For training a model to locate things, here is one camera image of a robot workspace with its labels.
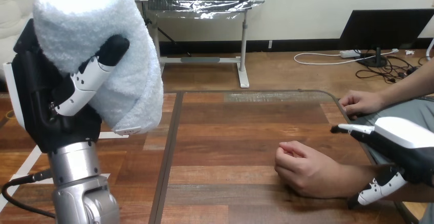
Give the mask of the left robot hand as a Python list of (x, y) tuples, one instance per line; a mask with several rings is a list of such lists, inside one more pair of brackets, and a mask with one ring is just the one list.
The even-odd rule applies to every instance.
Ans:
[(34, 21), (28, 20), (13, 48), (15, 57), (7, 63), (11, 68), (7, 85), (16, 117), (43, 153), (98, 141), (102, 119), (90, 101), (129, 46), (127, 38), (113, 35), (93, 56), (63, 75), (42, 52)]

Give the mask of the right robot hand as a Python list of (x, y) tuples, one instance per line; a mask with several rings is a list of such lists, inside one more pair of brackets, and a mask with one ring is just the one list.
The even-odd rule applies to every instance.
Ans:
[(407, 183), (433, 187), (433, 132), (424, 127), (403, 118), (382, 117), (373, 126), (338, 124), (331, 132), (347, 132), (392, 162), (348, 199), (349, 209), (374, 203)]

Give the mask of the person's hand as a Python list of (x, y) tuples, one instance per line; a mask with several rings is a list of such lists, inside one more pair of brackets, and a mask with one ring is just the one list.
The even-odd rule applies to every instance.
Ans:
[(298, 141), (279, 143), (274, 169), (286, 184), (305, 197), (340, 198), (353, 194), (342, 164)]
[(349, 91), (338, 102), (351, 120), (355, 120), (359, 115), (372, 114), (386, 107), (384, 98), (379, 93), (373, 92)]

